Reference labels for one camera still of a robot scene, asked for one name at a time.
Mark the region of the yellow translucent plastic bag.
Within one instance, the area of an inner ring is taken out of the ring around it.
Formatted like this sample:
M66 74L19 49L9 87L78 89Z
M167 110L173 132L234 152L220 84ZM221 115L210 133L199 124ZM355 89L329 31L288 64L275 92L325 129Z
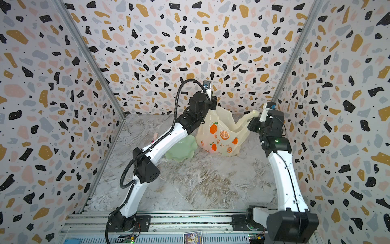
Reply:
M254 110L235 122L230 111L217 106L215 110L208 111L205 123L198 128L196 142L211 154L229 157L237 155L250 134L247 128L250 121L259 115Z

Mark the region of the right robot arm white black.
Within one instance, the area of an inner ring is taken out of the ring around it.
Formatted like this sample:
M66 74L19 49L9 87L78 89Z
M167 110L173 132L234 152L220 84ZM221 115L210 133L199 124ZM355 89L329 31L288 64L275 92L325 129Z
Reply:
M266 108L248 125L250 131L258 133L261 147L271 165L277 190L277 209L251 206L247 210L247 224L252 228L264 227L272 241L306 244L319 226L319 219L310 212L301 193L290 142L283 134L283 122L283 112Z

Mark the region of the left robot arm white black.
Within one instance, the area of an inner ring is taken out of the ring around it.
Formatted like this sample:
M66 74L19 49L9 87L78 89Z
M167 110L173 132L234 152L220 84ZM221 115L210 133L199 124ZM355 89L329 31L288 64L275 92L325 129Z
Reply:
M133 158L125 167L119 186L129 188L123 203L108 216L105 234L141 230L136 223L140 200L150 183L160 174L157 163L160 158L180 140L189 136L204 123L209 110L215 110L217 97L212 91L199 91L189 99L189 105L181 116L176 118L173 127L150 145L133 150Z

